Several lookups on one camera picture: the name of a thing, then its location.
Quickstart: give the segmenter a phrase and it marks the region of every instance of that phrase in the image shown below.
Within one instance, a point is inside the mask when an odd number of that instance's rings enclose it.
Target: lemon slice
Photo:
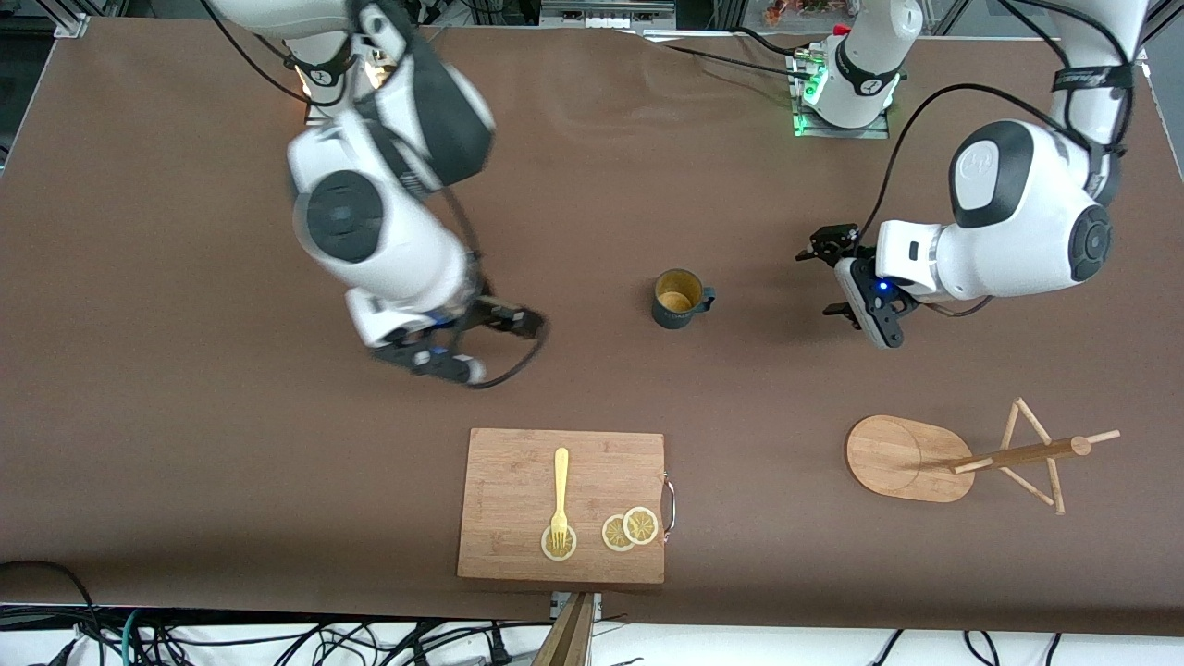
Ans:
[[[658,536],[658,517],[644,506],[635,506],[626,511],[622,523],[625,526],[625,537],[639,546]]]
[[[633,542],[625,536],[624,513],[612,515],[604,521],[604,527],[600,527],[600,538],[604,539],[604,545],[617,552],[625,552],[633,547]]]
[[[575,552],[575,530],[571,525],[567,526],[567,547],[562,550],[551,550],[551,525],[542,531],[542,538],[539,540],[539,546],[542,547],[542,555],[547,556],[547,559],[553,559],[555,562],[562,562]]]

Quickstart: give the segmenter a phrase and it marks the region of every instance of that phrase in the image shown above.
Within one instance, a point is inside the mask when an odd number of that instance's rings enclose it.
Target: teal cable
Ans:
[[[131,666],[131,627],[136,623],[136,615],[140,615],[139,608],[129,613],[128,621],[123,623],[123,639],[120,641],[120,652],[123,653],[123,666]]]

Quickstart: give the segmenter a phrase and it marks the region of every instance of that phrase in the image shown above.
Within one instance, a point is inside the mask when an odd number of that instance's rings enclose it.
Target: fork handle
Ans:
[[[567,495],[567,449],[555,449],[555,511],[564,513],[564,498]]]

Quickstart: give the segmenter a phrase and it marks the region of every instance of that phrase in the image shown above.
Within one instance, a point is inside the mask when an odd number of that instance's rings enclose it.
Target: white floor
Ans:
[[[438,632],[461,626],[448,625]],[[355,625],[341,625],[348,632]],[[377,625],[373,627],[380,643],[397,642],[411,625]],[[297,634],[310,626],[202,627],[176,632],[191,640],[240,640],[274,635]],[[592,641],[593,666],[617,666],[641,658],[639,666],[868,666],[879,657],[892,632],[882,629],[805,629],[760,627],[689,627],[659,625],[622,625],[603,622],[597,626]],[[538,649],[546,635],[545,627],[506,629],[506,647],[513,655],[529,654]],[[1049,634],[992,633],[1002,666],[1043,666]],[[0,633],[0,666],[31,666],[46,664],[73,638],[71,630]],[[198,666],[270,665],[291,641],[236,646],[188,647],[191,660]],[[980,652],[986,651],[976,638]],[[290,661],[291,666],[313,664],[316,641],[305,643]],[[366,662],[373,652],[361,648]],[[483,636],[472,636],[429,653],[432,666],[475,666],[488,659]],[[115,652],[108,651],[108,664],[120,664]],[[392,666],[410,661],[410,653]],[[98,662],[92,641],[79,641],[69,661],[70,666]],[[525,657],[521,662],[529,664]],[[359,655],[336,651],[324,666],[356,666]],[[1055,666],[1178,666],[1184,664],[1184,639],[1150,636],[1066,635],[1053,660]],[[907,630],[896,643],[884,666],[978,666],[963,643],[959,632]]]

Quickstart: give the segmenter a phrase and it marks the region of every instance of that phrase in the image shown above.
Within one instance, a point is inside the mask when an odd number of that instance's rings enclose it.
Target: mug handle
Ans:
[[[707,312],[712,309],[712,302],[714,301],[715,301],[715,289],[710,287],[703,287],[703,302],[695,306],[695,309],[691,312],[695,313]]]

